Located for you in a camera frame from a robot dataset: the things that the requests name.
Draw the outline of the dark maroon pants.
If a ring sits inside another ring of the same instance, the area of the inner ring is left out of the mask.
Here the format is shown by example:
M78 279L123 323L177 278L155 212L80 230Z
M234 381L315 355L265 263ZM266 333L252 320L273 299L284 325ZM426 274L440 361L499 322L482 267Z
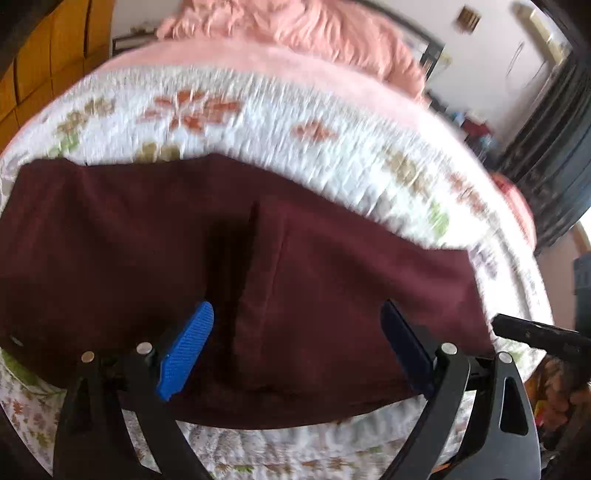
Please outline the dark maroon pants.
M1 345L66 387L82 353L125 354L214 321L174 416L224 428L342 420L412 391L381 325L404 317L494 351L468 254L426 250L279 175L211 154L23 166L1 216Z

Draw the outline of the dark curtain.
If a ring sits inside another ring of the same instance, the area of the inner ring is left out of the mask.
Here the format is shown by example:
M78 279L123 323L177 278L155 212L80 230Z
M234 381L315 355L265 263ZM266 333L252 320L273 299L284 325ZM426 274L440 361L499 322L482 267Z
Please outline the dark curtain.
M530 207L536 253L552 246L590 208L590 124L590 71L570 55L500 163L500 172Z

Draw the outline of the white floral quilt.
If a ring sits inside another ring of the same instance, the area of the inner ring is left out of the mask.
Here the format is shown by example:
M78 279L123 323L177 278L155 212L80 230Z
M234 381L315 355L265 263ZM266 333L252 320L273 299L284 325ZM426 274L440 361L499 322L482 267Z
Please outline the white floral quilt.
M26 124L1 155L1 212L18 171L58 154L79 165L153 163L212 152L294 180L427 248L469 252L487 324L497 312L552 324L530 244L449 124L334 65L335 80L189 66L105 67ZM1 350L1 405L51 474L65 392ZM229 430L180 423L220 479L377 479L424 408L412 398L342 424Z

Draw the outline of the pink bed sheet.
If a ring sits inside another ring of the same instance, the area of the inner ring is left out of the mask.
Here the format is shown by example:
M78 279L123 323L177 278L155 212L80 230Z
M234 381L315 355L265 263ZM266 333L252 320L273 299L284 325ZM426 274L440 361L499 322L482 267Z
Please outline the pink bed sheet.
M301 187L263 201L264 237L367 249L532 252L531 212L424 103L347 67L259 45L154 45L102 68L96 164L221 153Z

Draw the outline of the pink crumpled blanket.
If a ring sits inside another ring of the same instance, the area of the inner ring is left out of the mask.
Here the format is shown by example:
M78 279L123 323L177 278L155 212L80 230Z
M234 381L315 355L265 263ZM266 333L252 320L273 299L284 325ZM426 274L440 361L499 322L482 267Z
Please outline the pink crumpled blanket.
M156 38L270 44L354 67L417 101L425 91L424 69L394 21L354 1L184 1Z

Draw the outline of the wooden wardrobe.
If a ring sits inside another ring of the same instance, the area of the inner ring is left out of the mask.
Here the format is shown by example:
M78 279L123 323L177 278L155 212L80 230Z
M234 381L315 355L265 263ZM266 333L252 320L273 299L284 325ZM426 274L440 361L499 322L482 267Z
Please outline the wooden wardrobe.
M47 104L110 57L112 1L52 1L1 61L1 147Z

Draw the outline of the small wall plaque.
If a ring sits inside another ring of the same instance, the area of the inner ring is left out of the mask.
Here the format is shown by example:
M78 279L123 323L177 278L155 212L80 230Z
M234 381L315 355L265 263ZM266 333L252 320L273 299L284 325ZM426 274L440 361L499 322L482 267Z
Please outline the small wall plaque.
M464 6L456 19L456 25L460 32L466 34L473 34L476 30L481 15L474 9Z

